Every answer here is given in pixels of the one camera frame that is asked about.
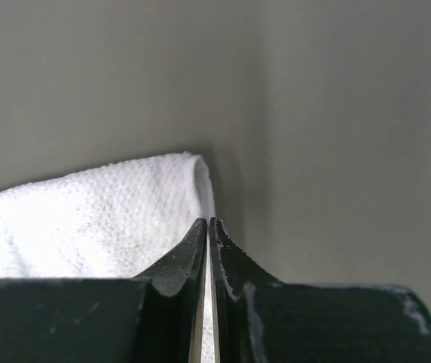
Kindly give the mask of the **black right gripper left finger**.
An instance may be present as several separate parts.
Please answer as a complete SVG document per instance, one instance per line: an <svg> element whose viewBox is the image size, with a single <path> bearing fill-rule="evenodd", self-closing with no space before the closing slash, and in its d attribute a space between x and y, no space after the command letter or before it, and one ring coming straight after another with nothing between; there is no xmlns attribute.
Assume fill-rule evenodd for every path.
<svg viewBox="0 0 431 363"><path fill-rule="evenodd" d="M199 362L206 221L133 278L0 279L0 362Z"/></svg>

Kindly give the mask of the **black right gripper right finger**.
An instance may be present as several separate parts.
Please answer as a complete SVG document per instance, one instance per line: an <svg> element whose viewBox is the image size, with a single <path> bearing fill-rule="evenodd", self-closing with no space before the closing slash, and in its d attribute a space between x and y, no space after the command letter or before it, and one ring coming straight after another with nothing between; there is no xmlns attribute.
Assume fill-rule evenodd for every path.
<svg viewBox="0 0 431 363"><path fill-rule="evenodd" d="M209 226L219 362L431 362L431 315L406 287L287 284Z"/></svg>

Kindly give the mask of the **white grey cloth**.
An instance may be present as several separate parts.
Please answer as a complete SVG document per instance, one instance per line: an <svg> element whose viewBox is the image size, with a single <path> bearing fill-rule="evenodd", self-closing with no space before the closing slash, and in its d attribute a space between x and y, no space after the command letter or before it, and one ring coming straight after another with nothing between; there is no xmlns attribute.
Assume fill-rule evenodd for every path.
<svg viewBox="0 0 431 363"><path fill-rule="evenodd" d="M0 192L0 279L133 278L215 214L203 158L167 154ZM212 362L206 255L202 349Z"/></svg>

